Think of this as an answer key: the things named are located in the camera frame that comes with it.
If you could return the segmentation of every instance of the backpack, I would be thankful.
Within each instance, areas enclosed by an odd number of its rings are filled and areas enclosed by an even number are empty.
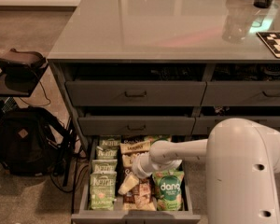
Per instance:
[[[53,127],[62,137],[56,144]],[[16,108],[0,118],[0,162],[14,175],[53,172],[68,148],[69,132],[41,107]]]

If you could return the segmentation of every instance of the cable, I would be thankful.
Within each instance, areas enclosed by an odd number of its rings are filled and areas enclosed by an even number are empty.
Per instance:
[[[79,184],[79,182],[80,182],[80,180],[83,180],[85,174],[88,172],[87,168],[88,168],[89,165],[86,163],[85,165],[81,166],[80,170],[79,170],[79,172],[77,174],[77,164],[78,164],[77,160],[78,160],[78,158],[76,159],[76,163],[75,163],[75,173],[74,173],[74,180],[73,180],[73,187],[72,187],[72,189],[70,189],[70,190],[63,189],[61,187],[60,183],[59,183],[59,179],[57,178],[57,183],[56,183],[56,181],[53,178],[53,174],[50,174],[50,179],[51,179],[52,183],[54,184],[54,186],[58,190],[60,190],[60,191],[62,191],[64,193],[72,193],[72,192],[75,192],[78,188],[80,188],[81,183]]]

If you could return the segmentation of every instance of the snack bag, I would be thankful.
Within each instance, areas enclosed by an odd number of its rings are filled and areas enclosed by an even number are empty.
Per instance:
[[[124,176],[132,174],[133,159],[150,150],[150,141],[121,143],[120,150],[122,154],[122,163]],[[130,190],[125,190],[123,195],[123,210],[146,210],[155,211],[156,208],[152,202],[152,180],[151,178],[139,179],[139,184],[133,186]]]
[[[95,172],[91,174],[91,210],[113,210],[116,176],[116,172]]]
[[[92,172],[115,171],[118,160],[93,160],[91,161]]]
[[[155,182],[155,196],[158,211],[179,211],[183,207],[181,183],[183,171],[170,170],[155,172],[152,178]]]
[[[120,135],[101,135],[99,147],[101,147],[102,149],[119,149],[120,143]]]
[[[125,176],[123,183],[121,184],[119,188],[119,194],[125,195],[129,190],[131,190],[133,187],[138,185],[140,182],[139,178],[130,172],[128,175]]]
[[[121,143],[122,144],[136,144],[139,142],[144,141],[144,136],[143,135],[133,135],[133,136],[123,136]]]
[[[96,159],[97,160],[115,160],[118,157],[118,149],[103,149],[102,147],[96,147]]]

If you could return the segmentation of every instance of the drawer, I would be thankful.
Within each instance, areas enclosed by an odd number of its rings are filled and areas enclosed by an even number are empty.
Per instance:
[[[166,116],[88,116],[78,118],[84,135],[190,135],[195,118]]]
[[[212,129],[224,119],[229,118],[242,118],[250,119],[262,125],[271,127],[280,132],[280,117],[266,117],[266,116],[212,116],[212,117],[199,117],[196,118],[195,126],[193,128],[193,135],[208,135]]]
[[[72,215],[76,224],[195,224],[201,219],[194,215],[189,194],[187,171],[185,170],[182,193],[184,196],[184,210],[182,211],[123,211],[122,197],[117,196],[113,211],[88,210],[89,185],[84,186],[79,212]]]
[[[73,106],[200,105],[204,82],[195,81],[68,81]]]
[[[280,105],[280,81],[207,82],[203,105]]]

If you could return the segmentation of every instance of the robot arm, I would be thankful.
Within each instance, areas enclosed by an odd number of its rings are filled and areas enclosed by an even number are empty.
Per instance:
[[[247,119],[226,119],[208,140],[158,141],[133,161],[142,178],[206,157],[207,214],[212,224],[280,224],[273,172],[280,172],[280,132]]]

